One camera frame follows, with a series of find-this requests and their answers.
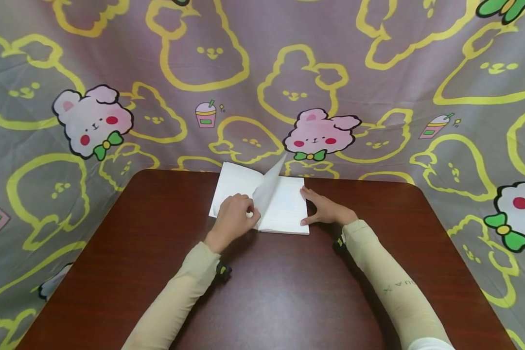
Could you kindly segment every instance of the open book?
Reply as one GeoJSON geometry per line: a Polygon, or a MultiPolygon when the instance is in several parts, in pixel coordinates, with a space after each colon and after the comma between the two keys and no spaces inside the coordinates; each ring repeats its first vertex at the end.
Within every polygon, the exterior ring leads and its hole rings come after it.
{"type": "Polygon", "coordinates": [[[262,232],[308,235],[309,227],[299,222],[307,217],[305,200],[299,194],[302,177],[280,176],[286,155],[266,174],[225,162],[212,199],[209,216],[217,217],[220,205],[230,195],[247,194],[253,199],[261,219],[255,229],[262,232]]]}

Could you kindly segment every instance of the beige arm sleeve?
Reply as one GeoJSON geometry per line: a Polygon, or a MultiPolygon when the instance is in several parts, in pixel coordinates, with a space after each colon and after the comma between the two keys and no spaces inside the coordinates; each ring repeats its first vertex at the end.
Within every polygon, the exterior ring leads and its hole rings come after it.
{"type": "Polygon", "coordinates": [[[181,329],[196,300],[214,277],[219,254],[203,242],[186,256],[181,269],[142,315],[122,350],[167,350],[181,329]]]}
{"type": "Polygon", "coordinates": [[[399,335],[402,349],[421,338],[437,338],[450,344],[443,325],[432,306],[381,245],[363,220],[342,229],[348,251],[373,286],[399,335]]]}

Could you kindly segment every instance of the cartoon backdrop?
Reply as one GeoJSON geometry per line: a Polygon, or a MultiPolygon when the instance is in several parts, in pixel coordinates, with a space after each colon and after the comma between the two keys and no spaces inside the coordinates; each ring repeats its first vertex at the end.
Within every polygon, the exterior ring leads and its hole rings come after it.
{"type": "Polygon", "coordinates": [[[525,350],[525,0],[187,3],[0,0],[0,349],[133,174],[285,149],[420,187],[525,350]]]}

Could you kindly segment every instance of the wooden table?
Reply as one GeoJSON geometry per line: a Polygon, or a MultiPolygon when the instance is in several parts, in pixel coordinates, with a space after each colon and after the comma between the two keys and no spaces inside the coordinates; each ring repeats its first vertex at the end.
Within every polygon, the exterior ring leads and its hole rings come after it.
{"type": "MultiPolygon", "coordinates": [[[[136,174],[18,349],[120,349],[210,228],[217,180],[214,173],[136,174]]],[[[306,185],[374,228],[458,350],[514,349],[418,188],[321,178],[306,185]]],[[[224,253],[231,279],[212,284],[172,349],[399,349],[365,277],[333,252],[330,231],[253,232],[235,242],[224,253]]]]}

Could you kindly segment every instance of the hand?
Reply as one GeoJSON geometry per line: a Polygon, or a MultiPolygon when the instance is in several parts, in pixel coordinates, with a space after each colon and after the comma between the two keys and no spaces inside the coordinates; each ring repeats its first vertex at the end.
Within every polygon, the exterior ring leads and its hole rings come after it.
{"type": "Polygon", "coordinates": [[[358,220],[358,216],[356,216],[353,210],[341,206],[305,186],[302,187],[299,192],[303,199],[313,202],[315,207],[317,207],[317,213],[315,213],[315,215],[304,218],[301,221],[302,226],[310,225],[314,222],[324,222],[326,224],[338,222],[344,226],[358,220]]]}
{"type": "Polygon", "coordinates": [[[229,196],[220,205],[214,227],[208,232],[204,243],[211,251],[220,254],[234,239],[254,228],[260,217],[248,195],[238,193],[229,196]],[[253,213],[253,216],[247,217],[247,213],[253,213]]]}

